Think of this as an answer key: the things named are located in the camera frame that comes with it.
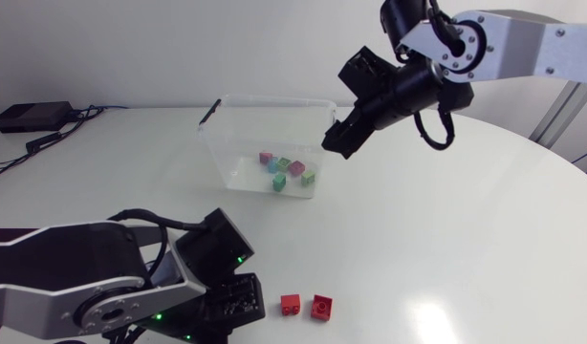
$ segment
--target plastic container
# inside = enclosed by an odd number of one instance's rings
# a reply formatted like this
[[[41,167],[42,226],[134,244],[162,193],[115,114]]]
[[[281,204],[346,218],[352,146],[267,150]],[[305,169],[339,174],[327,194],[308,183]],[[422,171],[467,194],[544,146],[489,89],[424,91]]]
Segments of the plastic container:
[[[198,130],[227,188],[312,198],[325,154],[321,142],[335,114],[336,105],[329,100],[228,95]],[[276,191],[272,180],[278,173],[260,162],[262,152],[302,162],[315,180],[303,184],[304,175],[288,169],[278,172],[285,175],[286,184]]]

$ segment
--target red lego brick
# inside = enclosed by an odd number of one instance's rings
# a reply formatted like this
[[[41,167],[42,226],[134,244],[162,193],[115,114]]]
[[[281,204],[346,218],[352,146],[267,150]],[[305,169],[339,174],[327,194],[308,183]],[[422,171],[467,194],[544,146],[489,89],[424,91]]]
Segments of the red lego brick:
[[[281,296],[281,311],[283,315],[296,315],[300,313],[300,295],[283,295]]]
[[[332,315],[332,299],[325,296],[315,295],[311,316],[316,319],[328,321]]]

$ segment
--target round table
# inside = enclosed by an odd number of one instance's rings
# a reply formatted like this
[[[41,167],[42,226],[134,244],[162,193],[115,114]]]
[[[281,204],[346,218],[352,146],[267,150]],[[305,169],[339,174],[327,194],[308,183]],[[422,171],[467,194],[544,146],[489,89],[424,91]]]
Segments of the round table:
[[[267,313],[232,344],[587,343],[587,176],[556,154],[460,116],[454,143],[438,152],[409,118],[349,161],[328,154],[315,197],[301,200],[226,190],[192,138],[205,112],[125,110],[89,122],[0,177],[0,226],[132,206],[194,221],[222,207],[255,249],[237,271],[257,273]],[[443,138],[435,112],[423,116]],[[301,313],[282,316],[280,295],[293,293]],[[315,294],[333,298],[329,322],[311,318]],[[178,341],[146,333],[139,342]]]

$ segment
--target wire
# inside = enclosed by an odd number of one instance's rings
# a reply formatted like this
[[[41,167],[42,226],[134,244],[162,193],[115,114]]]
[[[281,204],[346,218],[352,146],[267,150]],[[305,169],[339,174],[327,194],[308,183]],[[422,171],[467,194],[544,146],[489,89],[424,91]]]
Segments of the wire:
[[[77,131],[86,121],[96,118],[97,116],[102,114],[104,112],[104,110],[109,109],[109,108],[127,109],[127,107],[125,107],[125,106],[118,106],[118,105],[102,105],[102,106],[90,105],[86,109],[70,111],[68,116],[74,116],[76,118],[76,123],[73,126],[73,128],[71,128],[67,132],[61,133],[60,139],[55,140],[50,143],[47,143],[46,145],[44,145],[42,147],[39,147],[36,150],[36,152],[26,154],[24,156],[21,156],[17,159],[13,159],[10,161],[0,161],[1,165],[4,165],[4,164],[6,165],[3,167],[0,167],[0,175],[5,173],[7,170],[27,161],[29,158],[35,156],[39,152],[44,151],[45,149],[48,149],[49,147],[52,147],[52,146],[64,141],[66,138],[71,136],[71,134],[73,134],[75,131]]]
[[[424,123],[421,121],[421,114],[416,112],[415,117],[415,125],[417,126],[417,130],[419,130],[419,134],[421,137],[424,138],[425,142],[429,144],[430,147],[434,148],[435,150],[445,150],[447,149],[453,140],[455,140],[455,126],[453,125],[453,118],[451,117],[449,112],[445,112],[440,110],[438,107],[438,113],[440,114],[440,121],[443,123],[443,126],[446,129],[446,142],[439,143],[433,140],[425,131]]]
[[[174,229],[181,229],[187,231],[204,232],[207,230],[207,226],[204,224],[189,224],[181,221],[174,221],[166,219],[162,216],[158,216],[155,213],[146,209],[127,209],[123,210],[117,215],[111,216],[108,220],[111,221],[122,221],[128,219],[144,220],[152,224],[159,226],[166,226]]]
[[[578,159],[576,159],[576,160],[572,161],[572,163],[577,163],[579,160],[581,160],[581,159],[584,159],[584,158],[586,158],[586,157],[587,157],[587,154],[585,154],[585,155],[583,155],[582,157],[580,157],[580,158],[578,158]]]
[[[151,265],[151,269],[149,269],[149,276],[153,276],[153,274],[158,269],[158,266],[162,263],[162,259],[166,254],[166,246],[168,245],[168,231],[166,230],[165,226],[160,226],[160,251],[158,252],[158,256],[156,260]]]

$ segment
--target toy brick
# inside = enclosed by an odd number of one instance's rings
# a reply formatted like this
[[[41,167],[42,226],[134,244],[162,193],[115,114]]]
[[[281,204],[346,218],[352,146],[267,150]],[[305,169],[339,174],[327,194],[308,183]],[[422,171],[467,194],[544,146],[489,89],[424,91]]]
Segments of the toy brick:
[[[311,316],[315,319],[328,321],[332,315],[332,299],[329,297],[315,295]]]
[[[315,182],[315,172],[308,170],[302,173],[302,186],[307,186]]]
[[[283,315],[296,315],[300,312],[300,295],[283,295],[281,296],[281,311]]]
[[[292,161],[286,158],[281,158],[277,163],[276,163],[276,167],[278,168],[279,171],[285,173],[287,172],[288,168],[290,167],[290,164],[292,164]]]
[[[272,188],[276,192],[281,192],[285,187],[286,178],[285,175],[282,173],[277,174],[274,179],[272,180]]]
[[[259,161],[262,164],[268,164],[268,162],[272,159],[272,153],[268,153],[268,152],[261,152],[259,154]]]
[[[270,173],[276,173],[276,172],[278,172],[278,167],[276,166],[276,163],[277,162],[278,162],[278,158],[277,157],[272,157],[268,161],[268,172],[270,172]]]
[[[290,165],[290,173],[292,173],[292,176],[294,176],[294,177],[301,175],[305,169],[306,169],[306,166],[304,165],[304,163],[302,163],[300,161],[294,161]]]

